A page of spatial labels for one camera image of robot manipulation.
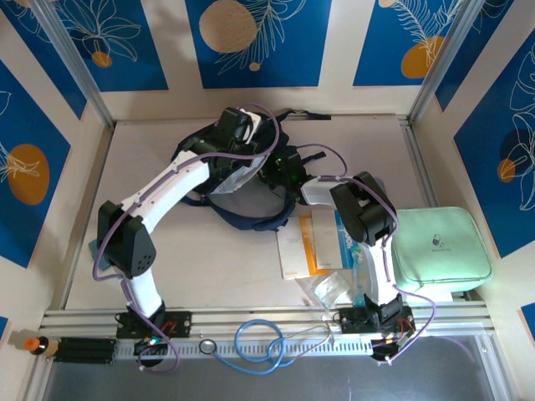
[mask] purple cable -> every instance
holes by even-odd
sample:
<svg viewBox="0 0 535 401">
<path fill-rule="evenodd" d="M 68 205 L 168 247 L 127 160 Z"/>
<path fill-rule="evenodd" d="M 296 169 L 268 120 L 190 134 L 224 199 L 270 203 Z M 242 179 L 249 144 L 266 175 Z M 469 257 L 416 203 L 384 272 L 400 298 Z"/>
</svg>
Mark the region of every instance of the purple cable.
<svg viewBox="0 0 535 401">
<path fill-rule="evenodd" d="M 163 338 L 163 340 L 166 343 L 169 344 L 169 346 L 171 347 L 171 349 L 173 350 L 173 352 L 176 355 L 176 363 L 173 366 L 173 368 L 167 369 L 165 371 L 155 371 L 155 370 L 152 370 L 152 369 L 145 369 L 148 372 L 155 373 L 155 374 L 169 374 L 169 373 L 174 372 L 178 368 L 179 361 L 180 361 L 179 354 L 178 354 L 178 349 L 173 344 L 171 339 L 168 338 L 147 317 L 145 317 L 141 313 L 139 308 L 135 305 L 134 298 L 131 296 L 130 290 L 129 290 L 128 286 L 126 286 L 125 278 L 123 277 L 122 274 L 110 274 L 108 276 L 99 277 L 99 274 L 98 274 L 99 273 L 99 264 L 100 264 L 100 260 L 102 259 L 102 256 L 104 255 L 104 249 L 106 249 L 106 247 L 108 246 L 108 243 L 110 242 L 111 237 L 115 234 L 115 232 L 119 228 L 120 224 L 125 220 L 125 218 L 127 216 L 129 216 L 136 208 L 140 207 L 141 203 L 145 199 L 147 199 L 155 190 L 157 190 L 162 185 L 164 185 L 173 175 L 178 174 L 179 171 L 181 171 L 182 169 L 186 168 L 188 165 L 191 165 L 191 164 L 193 164 L 193 163 L 195 163 L 195 162 L 197 162 L 199 160 L 204 160 L 204 159 L 208 159 L 208 158 L 211 158 L 211 157 L 226 157 L 226 158 L 237 159 L 237 160 L 253 160 L 253 159 L 256 159 L 258 157 L 264 157 L 264 156 L 270 155 L 273 152 L 273 149 L 275 149 L 275 146 L 278 143 L 278 138 L 280 136 L 280 129 L 278 127 L 277 119 L 275 118 L 275 116 L 273 115 L 273 113 L 270 110 L 266 109 L 265 107 L 261 106 L 260 104 L 255 104 L 255 103 L 243 104 L 242 106 L 239 106 L 239 109 L 243 109 L 245 107 L 255 107 L 257 109 L 262 110 L 263 112 L 265 112 L 267 114 L 269 119 L 273 122 L 273 126 L 275 127 L 275 138 L 273 140 L 273 143 L 266 150 L 264 150 L 263 152 L 261 152 L 261 153 L 259 153 L 257 155 L 233 155 L 232 153 L 212 152 L 212 153 L 206 153 L 204 155 L 198 155 L 198 156 L 192 157 L 191 159 L 189 159 L 189 160 L 187 160 L 187 161 L 185 161 L 183 163 L 180 163 L 174 170 L 171 170 L 167 174 L 163 175 L 154 185 L 152 185 L 147 191 L 145 191 L 145 193 L 143 193 L 140 196 L 140 199 L 137 202 L 133 203 L 132 206 L 129 207 L 128 210 L 126 210 L 120 216 L 120 218 L 112 225 L 112 227 L 110 227 L 110 230 L 104 236 L 104 239 L 102 240 L 102 243 L 100 244 L 99 251 L 97 252 L 96 258 L 94 259 L 93 278 L 97 282 L 103 282 L 105 280 L 109 280 L 109 279 L 112 279 L 112 278 L 119 279 L 121 288 L 123 289 L 123 292 L 125 293 L 126 301 L 130 302 L 130 307 L 132 307 L 132 310 L 134 310 L 134 312 L 137 313 L 140 316 L 140 318 L 143 319 L 143 321 L 152 330 L 154 330 L 159 336 L 161 336 Z"/>
<path fill-rule="evenodd" d="M 366 184 L 363 184 L 362 182 L 360 182 L 360 181 L 358 181 L 358 180 L 356 180 L 354 178 L 350 178 L 350 177 L 335 177 L 335 176 L 331 176 L 331 175 L 324 175 L 324 176 L 319 177 L 319 180 L 320 181 L 351 182 L 351 183 L 357 185 L 362 190 L 365 190 L 366 192 L 368 192 L 368 194 L 370 194 L 376 201 L 378 201 L 379 204 L 381 206 L 383 206 L 386 209 L 386 211 L 388 212 L 388 214 L 392 217 L 392 219 L 394 220 L 394 223 L 395 223 L 394 230 L 392 230 L 392 232 L 388 236 L 386 236 L 384 238 L 383 243 L 382 243 L 382 246 L 383 246 L 383 263 L 385 264 L 386 281 L 387 282 L 391 282 L 391 277 L 390 277 L 390 274 L 389 274 L 389 271 L 388 271 L 388 257 L 386 255 L 385 246 L 386 246 L 387 242 L 390 241 L 392 236 L 398 231 L 398 227 L 400 226 L 400 220 L 398 219 L 398 216 L 394 213 L 392 208 L 384 200 L 382 200 L 381 197 L 379 195 L 377 195 L 371 188 L 369 188 Z M 431 323 L 435 319 L 436 309 L 437 309 L 436 308 L 436 304 L 428 297 L 424 297 L 423 295 L 414 294 L 412 292 L 403 291 L 403 290 L 399 289 L 395 284 L 393 284 L 392 287 L 397 292 L 400 292 L 402 294 L 409 295 L 409 296 L 412 296 L 412 297 L 417 297 L 419 299 L 423 299 L 424 301 L 427 301 L 431 305 L 433 310 L 431 311 L 431 316 L 430 316 L 429 320 L 425 323 L 424 327 L 422 327 L 421 330 L 394 357 L 392 357 L 392 359 L 390 361 L 388 361 L 389 363 L 393 363 L 418 338 L 420 338 L 420 336 L 425 332 L 425 330 L 431 325 Z"/>
<path fill-rule="evenodd" d="M 311 148 L 311 147 L 314 147 L 314 148 L 324 148 L 324 149 L 326 149 L 326 150 L 330 150 L 331 152 L 333 152 L 336 156 L 338 156 L 338 158 L 340 159 L 340 161 L 341 161 L 342 164 L 344 165 L 344 173 L 342 174 L 342 176 L 348 174 L 348 164 L 345 162 L 345 160 L 344 160 L 344 158 L 342 157 L 342 155 L 341 155 L 340 153 L 338 153 L 338 151 L 336 151 L 336 150 L 334 150 L 333 148 L 331 148 L 330 146 L 322 145 L 322 144 L 306 144 L 306 145 L 296 146 L 296 149 Z"/>
</svg>

